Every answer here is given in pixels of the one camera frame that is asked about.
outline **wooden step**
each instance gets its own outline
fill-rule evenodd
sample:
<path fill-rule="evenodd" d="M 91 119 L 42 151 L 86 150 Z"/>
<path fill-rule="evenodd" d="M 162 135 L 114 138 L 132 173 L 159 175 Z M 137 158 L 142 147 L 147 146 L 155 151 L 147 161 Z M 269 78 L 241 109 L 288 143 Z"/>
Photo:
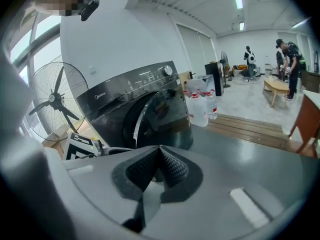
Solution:
<path fill-rule="evenodd" d="M 280 125 L 251 120 L 242 117 L 219 114 L 216 120 L 209 120 L 208 130 L 229 137 L 286 150 L 288 136 Z"/>
<path fill-rule="evenodd" d="M 226 114 L 218 114 L 218 117 L 224 118 L 224 119 L 230 119 L 235 120 L 234 122 L 245 122 L 247 125 L 252 126 L 258 126 L 258 127 L 265 127 L 271 130 L 274 130 L 276 132 L 283 132 L 281 125 L 270 123 L 270 122 L 264 122 L 264 121 L 258 121 L 258 120 L 252 120 L 244 117 L 238 117 L 238 116 L 232 116 L 232 115 L 226 115 Z"/>

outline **ceiling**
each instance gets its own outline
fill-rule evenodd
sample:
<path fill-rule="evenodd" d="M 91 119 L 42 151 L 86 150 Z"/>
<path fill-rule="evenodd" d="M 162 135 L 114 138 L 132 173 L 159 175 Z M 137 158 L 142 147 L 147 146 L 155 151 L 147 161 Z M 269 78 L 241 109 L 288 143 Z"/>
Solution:
<path fill-rule="evenodd" d="M 239 22 L 245 22 L 245 31 L 261 29 L 290 30 L 306 18 L 292 0 L 243 0 L 243 9 L 237 9 L 235 0 L 141 0 L 168 6 L 197 19 L 217 36 L 240 31 Z M 296 28 L 309 32 L 305 24 Z"/>

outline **backpack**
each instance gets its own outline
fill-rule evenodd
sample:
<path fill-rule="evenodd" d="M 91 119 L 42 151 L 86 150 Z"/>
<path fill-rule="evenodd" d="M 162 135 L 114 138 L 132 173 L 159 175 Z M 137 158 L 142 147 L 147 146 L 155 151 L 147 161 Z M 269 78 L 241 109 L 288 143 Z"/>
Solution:
<path fill-rule="evenodd" d="M 247 60 L 249 64 L 255 64 L 256 63 L 256 57 L 254 55 L 253 52 L 249 53 L 248 51 L 246 51 L 246 53 L 249 55 Z"/>
<path fill-rule="evenodd" d="M 284 65 L 284 58 L 282 58 L 282 55 L 280 53 L 280 51 L 276 52 L 276 63 L 278 64 L 278 67 L 280 68 L 280 66 Z"/>
<path fill-rule="evenodd" d="M 293 48 L 296 49 L 296 51 L 298 52 L 298 56 L 297 57 L 298 57 L 299 61 L 302 61 L 302 60 L 305 59 L 304 56 L 302 55 L 299 47 L 294 42 L 291 42 L 291 41 L 288 42 L 288 46 L 293 46 Z"/>

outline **midea logo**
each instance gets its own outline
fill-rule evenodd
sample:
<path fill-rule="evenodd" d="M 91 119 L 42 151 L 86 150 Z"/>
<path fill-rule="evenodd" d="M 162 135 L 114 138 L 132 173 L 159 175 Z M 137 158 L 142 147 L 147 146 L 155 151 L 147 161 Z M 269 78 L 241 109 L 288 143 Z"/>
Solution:
<path fill-rule="evenodd" d="M 102 97 L 103 95 L 106 95 L 106 93 L 104 92 L 104 93 L 101 93 L 101 94 L 96 95 L 96 96 L 94 96 L 94 97 L 95 97 L 95 99 L 97 100 L 97 99 L 99 99 L 100 97 Z"/>

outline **fan blade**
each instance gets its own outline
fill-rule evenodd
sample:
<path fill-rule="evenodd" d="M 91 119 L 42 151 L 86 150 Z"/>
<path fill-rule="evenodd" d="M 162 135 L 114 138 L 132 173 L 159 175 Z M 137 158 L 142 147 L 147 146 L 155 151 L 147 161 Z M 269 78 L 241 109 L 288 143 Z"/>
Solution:
<path fill-rule="evenodd" d="M 76 128 L 74 127 L 74 125 L 72 124 L 72 122 L 70 121 L 68 115 L 67 115 L 64 111 L 61 111 L 61 112 L 62 112 L 62 114 L 64 115 L 64 117 L 65 117 L 66 121 L 68 122 L 68 124 L 69 124 L 70 128 L 72 129 L 72 131 L 73 131 L 75 134 L 77 134 L 78 132 L 77 132 Z"/>
<path fill-rule="evenodd" d="M 38 106 L 36 106 L 34 109 L 32 109 L 29 113 L 29 116 L 31 116 L 32 114 L 34 114 L 35 112 L 39 112 L 41 109 L 43 109 L 46 106 L 50 105 L 50 101 L 47 100 L 45 102 L 42 102 L 41 104 L 39 104 Z"/>
<path fill-rule="evenodd" d="M 59 75 L 58 75 L 58 78 L 56 79 L 56 82 L 55 82 L 55 87 L 54 87 L 54 93 L 57 94 L 58 93 L 58 90 L 59 90 L 59 87 L 60 87 L 60 84 L 61 84 L 61 79 L 62 79 L 62 74 L 64 72 L 64 69 L 65 69 L 65 66 L 62 66 L 60 72 L 59 72 Z"/>
<path fill-rule="evenodd" d="M 69 117 L 75 119 L 75 120 L 80 120 L 75 114 L 73 114 L 69 109 L 67 109 L 65 106 L 60 105 L 58 107 L 58 110 L 60 110 L 62 113 L 68 115 Z"/>

